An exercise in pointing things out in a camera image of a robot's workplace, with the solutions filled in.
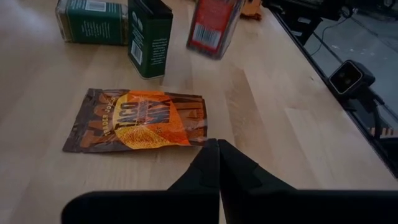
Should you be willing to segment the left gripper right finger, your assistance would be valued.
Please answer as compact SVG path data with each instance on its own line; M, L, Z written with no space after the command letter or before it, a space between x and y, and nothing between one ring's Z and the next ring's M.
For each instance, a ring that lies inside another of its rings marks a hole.
M397 224L396 191L296 189L228 141L218 145L227 223Z

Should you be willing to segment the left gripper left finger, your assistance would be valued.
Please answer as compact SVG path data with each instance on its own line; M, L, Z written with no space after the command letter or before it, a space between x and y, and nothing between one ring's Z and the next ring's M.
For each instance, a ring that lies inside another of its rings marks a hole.
M62 223L218 223L220 147L209 139L167 190L94 191L75 197Z

